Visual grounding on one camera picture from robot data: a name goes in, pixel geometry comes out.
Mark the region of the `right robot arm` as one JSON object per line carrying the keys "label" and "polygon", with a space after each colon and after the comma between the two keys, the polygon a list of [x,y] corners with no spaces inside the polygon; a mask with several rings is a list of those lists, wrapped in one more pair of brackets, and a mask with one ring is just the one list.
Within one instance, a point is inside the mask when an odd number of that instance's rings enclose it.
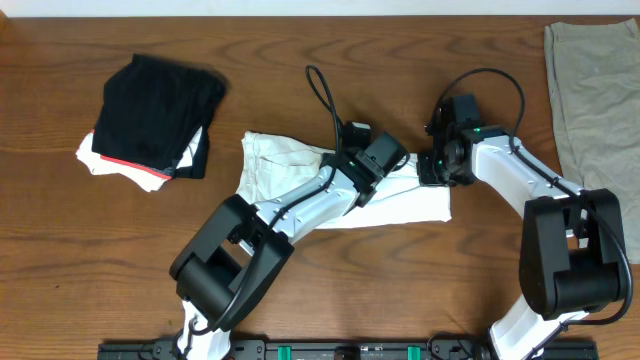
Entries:
{"label": "right robot arm", "polygon": [[441,97],[425,127],[423,186],[481,181],[519,214],[521,295],[464,353],[471,359],[541,359],[572,326],[614,323],[633,299],[620,203],[607,189],[586,190],[529,153],[513,132],[488,126],[473,95]]}

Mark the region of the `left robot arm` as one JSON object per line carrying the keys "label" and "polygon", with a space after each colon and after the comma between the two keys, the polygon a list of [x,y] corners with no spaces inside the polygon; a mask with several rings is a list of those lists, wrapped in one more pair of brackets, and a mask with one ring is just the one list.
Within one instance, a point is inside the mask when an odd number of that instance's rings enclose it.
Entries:
{"label": "left robot arm", "polygon": [[261,301],[294,251],[320,225],[365,206],[377,186],[408,159],[388,133],[367,147],[325,155],[306,183],[270,200],[224,200],[172,263],[183,301],[180,359],[221,359],[230,332]]}

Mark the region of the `white printed t-shirt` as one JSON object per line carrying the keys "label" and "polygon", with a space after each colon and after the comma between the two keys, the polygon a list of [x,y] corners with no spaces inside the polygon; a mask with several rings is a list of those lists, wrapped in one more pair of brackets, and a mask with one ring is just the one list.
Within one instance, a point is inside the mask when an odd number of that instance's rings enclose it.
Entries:
{"label": "white printed t-shirt", "polygon": [[[236,190],[248,203],[269,200],[307,182],[319,171],[323,148],[293,138],[247,131],[242,139],[244,164]],[[418,156],[390,173],[365,207],[328,221],[323,229],[352,229],[452,219],[450,189],[423,187]]]}

